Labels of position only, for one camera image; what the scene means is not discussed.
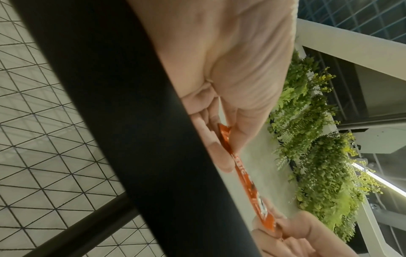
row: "tiled floor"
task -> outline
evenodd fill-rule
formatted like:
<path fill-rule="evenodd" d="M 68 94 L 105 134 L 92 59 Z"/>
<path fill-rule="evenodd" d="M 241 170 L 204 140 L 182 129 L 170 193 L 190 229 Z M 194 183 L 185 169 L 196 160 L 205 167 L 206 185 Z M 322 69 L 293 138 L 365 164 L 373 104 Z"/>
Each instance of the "tiled floor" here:
<path fill-rule="evenodd" d="M 20 257 L 123 192 L 46 59 L 0 2 L 0 256 Z M 139 216 L 88 257 L 161 257 Z"/>

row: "metal grid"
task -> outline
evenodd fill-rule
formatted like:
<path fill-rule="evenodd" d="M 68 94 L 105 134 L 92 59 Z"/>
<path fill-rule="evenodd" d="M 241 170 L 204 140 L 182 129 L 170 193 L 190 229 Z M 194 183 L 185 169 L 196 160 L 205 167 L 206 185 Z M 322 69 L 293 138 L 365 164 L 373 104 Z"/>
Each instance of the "metal grid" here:
<path fill-rule="evenodd" d="M 298 17 L 406 44 L 406 0 L 300 0 Z"/>
<path fill-rule="evenodd" d="M 19 257 L 124 191 L 24 24 L 0 2 L 0 255 Z M 161 257 L 141 216 L 88 257 Z"/>

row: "candy wrapper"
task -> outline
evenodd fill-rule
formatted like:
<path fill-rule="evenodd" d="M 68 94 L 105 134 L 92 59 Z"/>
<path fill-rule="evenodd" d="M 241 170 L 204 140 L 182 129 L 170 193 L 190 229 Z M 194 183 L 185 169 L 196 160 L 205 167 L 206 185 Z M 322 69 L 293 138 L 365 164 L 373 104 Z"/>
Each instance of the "candy wrapper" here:
<path fill-rule="evenodd" d="M 219 128 L 223 138 L 222 145 L 230 153 L 230 155 L 233 157 L 236 163 L 236 171 L 238 177 L 240 178 L 240 181 L 245 189 L 245 192 L 247 193 L 247 196 L 250 199 L 252 206 L 254 207 L 254 211 L 256 212 L 257 216 L 261 219 L 264 227 L 270 229 L 271 231 L 275 231 L 276 223 L 273 215 L 268 211 L 268 208 L 261 200 L 258 190 L 255 187 L 254 182 L 251 180 L 251 177 L 245 170 L 240 157 L 232 151 L 230 145 L 228 144 L 228 139 L 230 136 L 230 128 L 223 124 L 219 124 Z"/>

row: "orange snack bar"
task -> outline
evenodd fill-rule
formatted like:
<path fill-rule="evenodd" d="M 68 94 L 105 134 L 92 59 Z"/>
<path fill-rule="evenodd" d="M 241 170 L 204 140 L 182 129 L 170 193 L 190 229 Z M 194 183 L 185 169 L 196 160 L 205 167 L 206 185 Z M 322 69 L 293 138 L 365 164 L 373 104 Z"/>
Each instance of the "orange snack bar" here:
<path fill-rule="evenodd" d="M 256 212 L 257 216 L 261 219 L 264 227 L 270 229 L 271 231 L 275 231 L 276 223 L 273 215 L 270 212 L 268 212 L 268 208 L 262 202 L 258 190 L 255 187 L 254 182 L 251 180 L 251 177 L 245 170 L 240 157 L 232 151 L 230 145 L 228 144 L 228 139 L 230 136 L 230 128 L 223 124 L 219 124 L 219 128 L 223 138 L 222 145 L 230 153 L 230 155 L 233 157 L 236 163 L 238 177 L 240 178 L 241 184 L 245 188 L 245 192 L 247 193 L 247 196 L 251 201 L 252 207 L 254 207 L 254 211 Z"/>

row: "hand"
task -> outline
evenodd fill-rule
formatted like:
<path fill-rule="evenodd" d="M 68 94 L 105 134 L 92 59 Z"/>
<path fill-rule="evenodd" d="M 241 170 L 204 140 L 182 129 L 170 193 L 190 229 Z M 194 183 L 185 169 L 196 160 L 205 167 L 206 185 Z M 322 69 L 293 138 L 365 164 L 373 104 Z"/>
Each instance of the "hand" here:
<path fill-rule="evenodd" d="M 282 91 L 298 0 L 128 2 L 199 125 L 214 163 L 233 170 L 234 162 L 215 138 L 218 97 L 232 127 L 230 145 L 239 152 L 258 133 Z"/>
<path fill-rule="evenodd" d="M 274 213 L 281 235 L 263 227 L 258 217 L 254 218 L 252 237 L 264 257 L 358 257 L 341 239 L 312 214 L 302 211 L 287 219 L 264 201 Z"/>

